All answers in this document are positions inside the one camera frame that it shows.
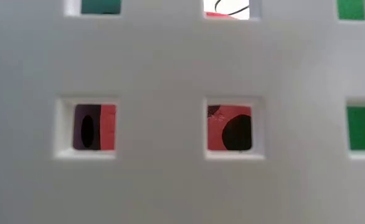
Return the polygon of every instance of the black dot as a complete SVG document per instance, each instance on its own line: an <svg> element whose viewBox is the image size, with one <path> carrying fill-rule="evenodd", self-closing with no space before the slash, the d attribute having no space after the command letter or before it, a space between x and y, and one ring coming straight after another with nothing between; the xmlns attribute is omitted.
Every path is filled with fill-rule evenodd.
<svg viewBox="0 0 365 224"><path fill-rule="evenodd" d="M94 140L94 122L90 115L83 118L82 129L80 132L84 147L90 147Z"/></svg>
<svg viewBox="0 0 365 224"><path fill-rule="evenodd" d="M220 105L207 106L207 117L212 116L220 109Z"/></svg>
<svg viewBox="0 0 365 224"><path fill-rule="evenodd" d="M222 142L227 150L249 150L252 147L252 118L241 114L228 121L222 130Z"/></svg>

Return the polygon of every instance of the green object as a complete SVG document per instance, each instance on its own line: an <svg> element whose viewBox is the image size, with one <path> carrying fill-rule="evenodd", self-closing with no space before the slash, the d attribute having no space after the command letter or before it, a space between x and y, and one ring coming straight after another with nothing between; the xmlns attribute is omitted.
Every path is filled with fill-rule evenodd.
<svg viewBox="0 0 365 224"><path fill-rule="evenodd" d="M82 0L82 14L120 14L121 0Z"/></svg>
<svg viewBox="0 0 365 224"><path fill-rule="evenodd" d="M338 0L339 19L365 20L364 0Z"/></svg>
<svg viewBox="0 0 365 224"><path fill-rule="evenodd" d="M365 106L347 107L350 149L365 151Z"/></svg>

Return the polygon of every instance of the square hole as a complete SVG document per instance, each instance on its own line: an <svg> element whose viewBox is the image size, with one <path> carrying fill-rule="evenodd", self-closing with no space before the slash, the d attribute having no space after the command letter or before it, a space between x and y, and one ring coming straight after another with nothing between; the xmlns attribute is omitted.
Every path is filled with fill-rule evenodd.
<svg viewBox="0 0 365 224"><path fill-rule="evenodd" d="M209 159L263 159L262 104L257 98L208 99L206 146Z"/></svg>
<svg viewBox="0 0 365 224"><path fill-rule="evenodd" d="M260 17L260 0L203 0L203 5L207 19L247 20Z"/></svg>
<svg viewBox="0 0 365 224"><path fill-rule="evenodd" d="M73 148L115 150L116 105L76 105Z"/></svg>
<svg viewBox="0 0 365 224"><path fill-rule="evenodd" d="M365 106L347 106L349 145L352 151L365 151Z"/></svg>
<svg viewBox="0 0 365 224"><path fill-rule="evenodd" d="M339 19L365 21L365 0L337 0L337 3Z"/></svg>
<svg viewBox="0 0 365 224"><path fill-rule="evenodd" d="M55 111L55 158L114 159L116 121L114 98L59 99Z"/></svg>
<svg viewBox="0 0 365 224"><path fill-rule="evenodd" d="M66 15L119 15L121 0L65 0Z"/></svg>

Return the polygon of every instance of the red surface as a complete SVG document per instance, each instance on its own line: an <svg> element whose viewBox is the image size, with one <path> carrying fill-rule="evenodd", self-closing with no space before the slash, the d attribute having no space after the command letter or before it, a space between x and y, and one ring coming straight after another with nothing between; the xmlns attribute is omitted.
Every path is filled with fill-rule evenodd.
<svg viewBox="0 0 365 224"><path fill-rule="evenodd" d="M228 121L240 114L251 116L252 109L249 106L221 105L216 113L207 118L207 148L209 150L227 150L222 142L222 130Z"/></svg>
<svg viewBox="0 0 365 224"><path fill-rule="evenodd" d="M116 106L101 105L100 142L101 150L115 150Z"/></svg>
<svg viewBox="0 0 365 224"><path fill-rule="evenodd" d="M206 16L207 17L221 17L221 18L226 18L226 19L233 19L233 17L230 17L230 16L225 15L225 14L216 13L216 12L206 12Z"/></svg>

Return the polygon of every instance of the white plastic panel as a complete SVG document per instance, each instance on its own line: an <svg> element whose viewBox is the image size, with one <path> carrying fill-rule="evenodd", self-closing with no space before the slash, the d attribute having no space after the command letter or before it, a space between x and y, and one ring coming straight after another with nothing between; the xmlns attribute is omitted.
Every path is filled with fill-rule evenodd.
<svg viewBox="0 0 365 224"><path fill-rule="evenodd" d="M0 223L365 223L365 160L346 99L365 98L365 23L331 0L263 0L260 21L198 0L124 0L65 17L0 0ZM118 97L115 159L53 159L62 96ZM259 96L262 161L208 161L203 99Z"/></svg>

